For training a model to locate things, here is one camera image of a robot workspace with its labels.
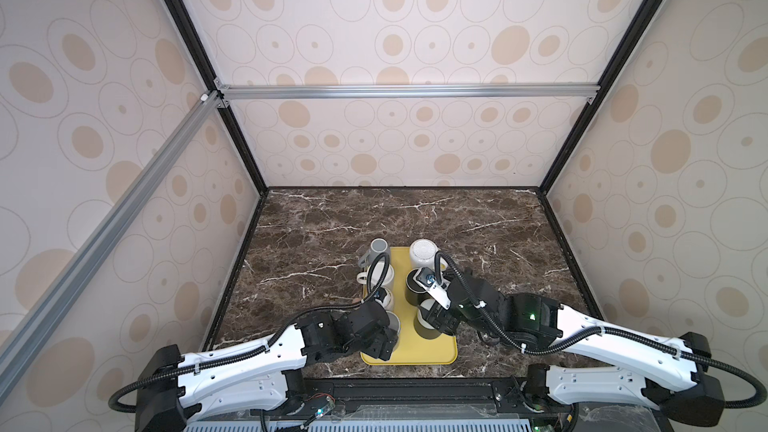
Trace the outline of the black mug white base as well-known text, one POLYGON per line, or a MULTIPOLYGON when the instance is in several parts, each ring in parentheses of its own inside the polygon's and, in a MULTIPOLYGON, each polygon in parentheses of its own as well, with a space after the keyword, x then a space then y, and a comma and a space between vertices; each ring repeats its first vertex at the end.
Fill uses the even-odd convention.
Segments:
POLYGON ((435 300, 428 298, 423 300, 417 306, 417 312, 414 319, 414 330, 425 340, 434 340, 442 335, 442 332, 436 329, 428 320, 432 307, 436 304, 435 300))

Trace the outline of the large grey mug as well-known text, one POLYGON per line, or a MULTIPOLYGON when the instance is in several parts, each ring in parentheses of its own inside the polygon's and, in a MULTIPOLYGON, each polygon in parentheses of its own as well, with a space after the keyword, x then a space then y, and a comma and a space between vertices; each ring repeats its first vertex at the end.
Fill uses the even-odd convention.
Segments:
POLYGON ((397 335, 400 335, 401 322, 399 317, 392 311, 387 311, 387 317, 389 320, 388 328, 392 329, 397 335))

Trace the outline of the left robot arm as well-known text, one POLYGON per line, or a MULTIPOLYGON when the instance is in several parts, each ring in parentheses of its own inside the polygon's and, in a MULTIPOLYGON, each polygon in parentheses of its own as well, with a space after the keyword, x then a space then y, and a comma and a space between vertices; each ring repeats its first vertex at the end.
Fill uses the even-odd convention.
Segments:
POLYGON ((387 361, 399 339, 377 302, 317 308, 284 330, 212 352, 157 350, 139 375, 138 431, 182 431, 188 422, 240 409, 274 410, 296 396, 290 375, 307 365, 363 353, 387 361))

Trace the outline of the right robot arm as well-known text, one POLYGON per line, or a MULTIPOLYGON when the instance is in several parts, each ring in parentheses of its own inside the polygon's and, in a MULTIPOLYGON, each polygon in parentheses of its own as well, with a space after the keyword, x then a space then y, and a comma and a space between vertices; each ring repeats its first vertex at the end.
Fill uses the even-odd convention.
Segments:
POLYGON ((504 295, 473 276, 443 279, 427 271, 418 282, 434 301, 422 306, 423 320, 443 334, 453 335, 466 324, 525 355, 568 352, 600 361, 600 367, 581 371, 530 367, 522 393, 531 402, 637 404, 697 427, 714 427, 722 417, 724 394, 719 380, 708 373, 711 349, 699 333, 640 333, 554 299, 504 295))

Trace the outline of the black mug white rim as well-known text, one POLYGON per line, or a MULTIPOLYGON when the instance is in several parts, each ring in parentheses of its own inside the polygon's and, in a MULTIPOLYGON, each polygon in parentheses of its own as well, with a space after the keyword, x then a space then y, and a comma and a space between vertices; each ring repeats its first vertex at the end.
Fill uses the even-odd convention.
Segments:
POLYGON ((420 272, 420 269, 414 269, 406 277, 405 298, 414 307, 418 307, 424 300, 429 298, 429 294, 423 285, 416 280, 420 272))

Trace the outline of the white mug upside down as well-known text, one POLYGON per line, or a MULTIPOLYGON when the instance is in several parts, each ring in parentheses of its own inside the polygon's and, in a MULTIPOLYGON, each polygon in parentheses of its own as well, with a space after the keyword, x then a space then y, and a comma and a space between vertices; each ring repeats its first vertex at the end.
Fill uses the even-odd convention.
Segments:
POLYGON ((384 260, 375 265, 371 277, 368 277, 367 272, 360 272, 356 276, 356 282, 373 290, 381 277, 384 277, 381 283, 382 287, 390 287, 394 282, 395 270, 391 265, 387 265, 384 260))

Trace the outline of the white ribbed mug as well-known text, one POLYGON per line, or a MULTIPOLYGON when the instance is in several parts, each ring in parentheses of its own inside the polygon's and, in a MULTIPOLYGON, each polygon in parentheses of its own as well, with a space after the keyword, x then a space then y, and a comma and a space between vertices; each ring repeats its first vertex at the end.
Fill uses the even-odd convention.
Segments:
POLYGON ((409 257, 413 269, 435 269, 434 261, 438 252, 437 245, 428 239, 417 239, 409 247, 409 257))

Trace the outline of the small grey mug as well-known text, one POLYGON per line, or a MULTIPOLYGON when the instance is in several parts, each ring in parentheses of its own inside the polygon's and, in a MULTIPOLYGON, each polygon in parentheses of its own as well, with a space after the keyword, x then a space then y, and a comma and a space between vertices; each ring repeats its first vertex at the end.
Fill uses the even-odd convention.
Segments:
POLYGON ((368 246, 365 246, 358 259, 358 266, 367 270, 380 254, 390 255, 390 246, 383 238, 375 238, 368 246))

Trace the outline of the yellow plastic tray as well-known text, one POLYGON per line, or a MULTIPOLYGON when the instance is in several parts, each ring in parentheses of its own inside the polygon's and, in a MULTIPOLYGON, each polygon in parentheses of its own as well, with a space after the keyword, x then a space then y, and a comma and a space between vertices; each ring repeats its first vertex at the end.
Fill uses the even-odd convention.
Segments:
POLYGON ((406 277, 412 270, 408 247, 391 248, 391 266, 394 269, 394 280, 387 288, 393 293, 393 313, 400 322, 398 344, 388 361, 360 353, 362 360, 370 366, 452 364, 458 357, 455 337, 440 335, 434 339, 425 339, 415 329, 417 308, 412 306, 405 296, 406 277))

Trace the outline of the green lit circuit board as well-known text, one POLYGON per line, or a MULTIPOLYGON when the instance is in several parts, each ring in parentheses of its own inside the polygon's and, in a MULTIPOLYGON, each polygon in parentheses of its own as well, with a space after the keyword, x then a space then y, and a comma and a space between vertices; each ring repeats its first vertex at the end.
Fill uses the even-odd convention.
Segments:
POLYGON ((310 422, 328 415, 336 407, 336 399, 326 393, 317 393, 304 402, 310 422))

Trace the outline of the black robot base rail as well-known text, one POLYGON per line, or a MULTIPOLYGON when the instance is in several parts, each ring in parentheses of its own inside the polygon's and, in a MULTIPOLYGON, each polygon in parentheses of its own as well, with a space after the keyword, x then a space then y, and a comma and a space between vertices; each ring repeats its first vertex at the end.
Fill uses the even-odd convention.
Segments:
POLYGON ((307 379, 305 396, 273 411, 240 409, 188 425, 190 431, 669 431, 657 411, 582 403, 533 412, 511 378, 307 379), (336 407, 310 422, 304 402, 317 393, 336 407))

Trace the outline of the back aluminium rail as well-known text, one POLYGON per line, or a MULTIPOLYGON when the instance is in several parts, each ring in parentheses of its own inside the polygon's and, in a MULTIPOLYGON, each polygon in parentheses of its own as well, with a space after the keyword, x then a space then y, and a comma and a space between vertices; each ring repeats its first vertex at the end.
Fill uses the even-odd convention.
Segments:
POLYGON ((597 83, 512 83, 512 84, 409 84, 409 85, 229 85, 218 90, 221 101, 231 100, 326 100, 326 99, 429 99, 429 98, 536 98, 595 97, 597 83))

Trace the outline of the aluminium rail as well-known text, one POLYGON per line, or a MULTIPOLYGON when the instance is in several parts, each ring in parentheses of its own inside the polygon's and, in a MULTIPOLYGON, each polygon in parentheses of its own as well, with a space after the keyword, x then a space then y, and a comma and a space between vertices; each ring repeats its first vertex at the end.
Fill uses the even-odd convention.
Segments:
POLYGON ((1 352, 2 401, 7 400, 221 98, 221 92, 210 90, 205 100, 198 101, 21 322, 1 352))
POLYGON ((409 85, 229 85, 218 90, 221 101, 231 100, 326 100, 326 99, 429 99, 429 98, 536 98, 595 97, 597 83, 512 83, 512 84, 409 84, 409 85))

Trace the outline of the left aluminium rail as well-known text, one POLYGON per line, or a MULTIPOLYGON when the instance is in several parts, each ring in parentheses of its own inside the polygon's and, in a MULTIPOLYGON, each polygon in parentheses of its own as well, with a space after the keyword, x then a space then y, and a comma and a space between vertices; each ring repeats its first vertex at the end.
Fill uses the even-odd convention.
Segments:
POLYGON ((221 92, 210 90, 205 100, 198 101, 21 322, 1 352, 2 401, 7 400, 221 98, 221 92))

